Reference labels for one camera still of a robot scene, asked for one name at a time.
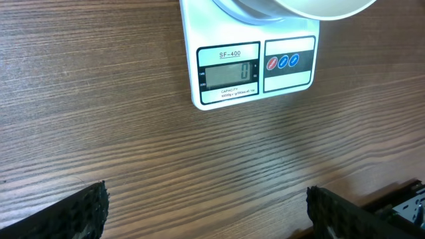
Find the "white bowl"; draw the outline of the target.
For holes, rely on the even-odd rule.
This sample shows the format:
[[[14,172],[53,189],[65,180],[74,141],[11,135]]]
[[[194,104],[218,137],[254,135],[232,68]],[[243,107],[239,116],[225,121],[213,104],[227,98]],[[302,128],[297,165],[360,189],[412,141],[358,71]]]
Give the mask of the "white bowl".
[[[271,17],[303,17],[319,21],[336,21],[351,17],[376,0],[240,0],[257,12]]]

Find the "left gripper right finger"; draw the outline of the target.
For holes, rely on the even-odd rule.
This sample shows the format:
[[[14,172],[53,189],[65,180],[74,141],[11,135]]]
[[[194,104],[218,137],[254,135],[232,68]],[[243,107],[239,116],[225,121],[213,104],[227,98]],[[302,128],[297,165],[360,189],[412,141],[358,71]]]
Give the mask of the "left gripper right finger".
[[[308,188],[306,202],[314,238],[424,238],[424,230],[395,226],[322,187]]]

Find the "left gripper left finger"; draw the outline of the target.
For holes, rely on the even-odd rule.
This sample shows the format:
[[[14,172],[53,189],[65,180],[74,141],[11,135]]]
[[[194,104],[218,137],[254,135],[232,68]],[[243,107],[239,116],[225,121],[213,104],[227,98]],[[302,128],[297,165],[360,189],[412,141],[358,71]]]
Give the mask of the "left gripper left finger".
[[[107,221],[109,194],[100,181],[1,229],[1,239],[101,238]]]

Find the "white digital kitchen scale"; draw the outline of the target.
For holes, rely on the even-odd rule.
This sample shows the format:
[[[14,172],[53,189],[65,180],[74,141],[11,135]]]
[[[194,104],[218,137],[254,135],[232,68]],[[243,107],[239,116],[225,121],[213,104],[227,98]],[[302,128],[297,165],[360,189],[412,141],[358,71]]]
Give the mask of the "white digital kitchen scale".
[[[191,97],[200,110],[308,89],[319,21],[271,17],[241,1],[180,0]]]

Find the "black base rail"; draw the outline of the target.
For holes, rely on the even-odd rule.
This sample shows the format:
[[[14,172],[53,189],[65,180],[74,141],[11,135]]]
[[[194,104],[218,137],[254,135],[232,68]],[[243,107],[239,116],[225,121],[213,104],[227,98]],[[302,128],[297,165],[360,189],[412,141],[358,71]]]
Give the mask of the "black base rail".
[[[413,179],[398,185],[362,209],[395,226],[424,230],[424,183]]]

